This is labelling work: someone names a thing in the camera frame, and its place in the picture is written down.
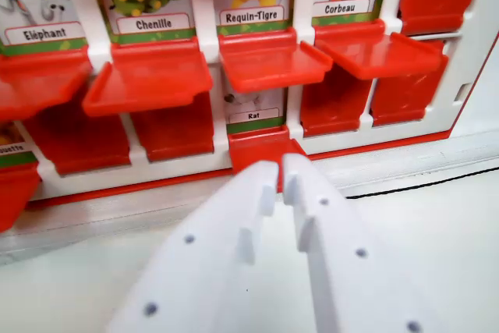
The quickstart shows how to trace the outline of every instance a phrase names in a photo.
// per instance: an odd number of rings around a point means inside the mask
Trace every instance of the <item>white plastic frame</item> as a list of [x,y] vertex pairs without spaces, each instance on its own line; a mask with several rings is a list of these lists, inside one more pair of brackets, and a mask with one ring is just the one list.
[[[397,18],[399,1],[384,0],[381,7],[380,18],[387,25],[387,34],[399,32],[402,28],[402,22]],[[449,130],[463,106],[463,101],[455,101],[460,87],[475,81],[483,60],[494,42],[496,25],[499,24],[499,12],[490,6],[494,2],[495,0],[474,0],[465,13],[461,29],[455,33],[414,37],[417,40],[452,38],[451,47],[448,49],[450,61],[447,70],[432,104],[426,109],[425,117],[421,121],[373,127],[369,110],[370,99],[376,86],[374,80],[369,100],[360,116],[358,130],[304,138],[299,119],[303,87],[295,86],[288,90],[286,125],[291,137],[297,139],[307,154],[317,154]],[[94,67],[94,73],[97,74],[106,62],[111,61],[111,43],[101,11],[97,0],[73,0],[73,3],[87,35],[89,59]],[[293,26],[296,29],[298,42],[307,41],[311,44],[314,42],[315,32],[311,26],[312,4],[313,0],[295,0]],[[132,165],[60,176],[55,171],[54,164],[33,143],[22,124],[17,122],[39,161],[37,170],[44,181],[34,199],[102,190],[231,167],[213,0],[193,0],[193,14],[200,50],[210,64],[210,73],[214,81],[214,87],[210,92],[214,120],[214,153],[150,163],[136,137],[129,116],[121,114],[129,139],[129,157]]]

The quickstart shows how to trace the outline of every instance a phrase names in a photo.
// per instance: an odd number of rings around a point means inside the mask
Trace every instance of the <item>white table surface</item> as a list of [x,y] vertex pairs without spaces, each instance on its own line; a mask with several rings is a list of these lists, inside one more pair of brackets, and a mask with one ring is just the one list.
[[[351,200],[448,332],[499,329],[499,172]],[[0,332],[99,332],[175,224],[98,236],[0,267]],[[282,203],[262,232],[248,331],[313,331],[308,275]],[[294,264],[293,272],[285,272]],[[276,267],[277,272],[266,272]],[[285,314],[279,301],[290,303]]]

